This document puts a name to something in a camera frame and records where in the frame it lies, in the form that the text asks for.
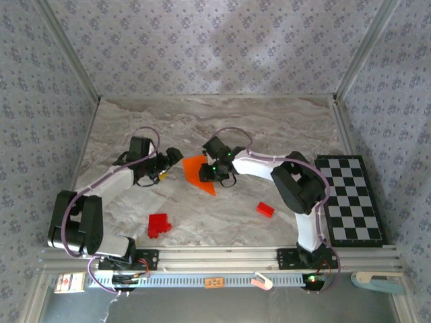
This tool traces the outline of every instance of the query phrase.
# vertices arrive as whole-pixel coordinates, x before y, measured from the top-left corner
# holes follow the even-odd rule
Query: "floor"
[[[160,132],[161,151],[176,147],[184,157],[199,155],[211,135],[227,126],[248,131],[255,141],[252,150],[259,153],[287,155],[297,150],[309,161],[318,154],[343,153],[326,97],[109,99],[102,100],[97,111],[77,187],[102,175],[128,149],[132,131],[142,125]],[[219,137],[231,148],[247,144],[239,132]],[[104,229],[131,236],[138,246],[296,243],[294,214],[272,182],[239,176],[234,187],[216,184],[215,190],[217,197],[189,184],[178,163],[159,185],[134,186],[113,200],[104,210]],[[260,201],[275,209],[271,219],[255,211]],[[158,239],[147,236],[148,215],[152,213],[167,213],[172,224]]]

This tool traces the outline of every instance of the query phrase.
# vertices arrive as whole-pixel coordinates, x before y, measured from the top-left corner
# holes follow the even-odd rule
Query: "red lego brick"
[[[158,238],[159,233],[157,232],[157,230],[148,228],[148,237],[151,239]]]
[[[159,233],[168,232],[171,229],[167,214],[151,214],[148,217],[148,236],[151,239],[157,238]]]
[[[266,217],[272,217],[274,213],[274,209],[272,207],[262,202],[260,202],[259,205],[257,205],[256,211],[258,211],[259,213],[262,213]]]

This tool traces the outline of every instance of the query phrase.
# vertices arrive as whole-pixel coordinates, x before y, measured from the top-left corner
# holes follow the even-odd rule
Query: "red cube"
[[[257,205],[256,211],[258,211],[259,213],[262,213],[266,217],[272,217],[275,210],[269,205],[266,205],[265,203],[260,202],[259,205]]]

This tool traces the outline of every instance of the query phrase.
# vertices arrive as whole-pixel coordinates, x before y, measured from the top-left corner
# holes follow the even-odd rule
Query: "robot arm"
[[[178,163],[183,155],[176,148],[169,148],[166,155],[155,152],[153,158],[127,167],[126,164],[148,156],[155,150],[151,139],[133,137],[129,150],[121,154],[114,165],[93,183],[89,191],[81,196],[73,206],[66,225],[66,240],[72,251],[87,255],[104,255],[112,260],[131,263],[134,260],[135,241],[132,238],[106,234],[103,232],[103,208],[124,190],[139,185],[139,180],[147,176],[152,184]],[[61,222],[71,200],[83,189],[76,192],[62,191],[57,195],[53,217],[48,232],[48,245],[64,248],[61,241]],[[81,215],[81,219],[72,217]]]
[[[210,139],[203,148],[204,153],[215,161],[201,166],[200,181],[217,182],[228,179],[229,174],[241,174],[274,182],[284,203],[295,213],[299,247],[310,253],[319,248],[321,241],[314,207],[325,196],[325,185],[308,168],[283,161],[288,158],[307,163],[301,153],[294,151],[289,156],[274,157],[246,151],[243,147],[231,150],[217,137]]]

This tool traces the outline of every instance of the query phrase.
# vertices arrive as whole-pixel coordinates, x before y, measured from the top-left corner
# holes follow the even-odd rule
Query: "floral wallpaper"
[[[94,111],[30,0],[0,2],[0,322],[15,322]]]
[[[400,1],[345,105],[383,219],[431,322],[431,3]]]
[[[381,0],[49,0],[98,93],[333,93]]]

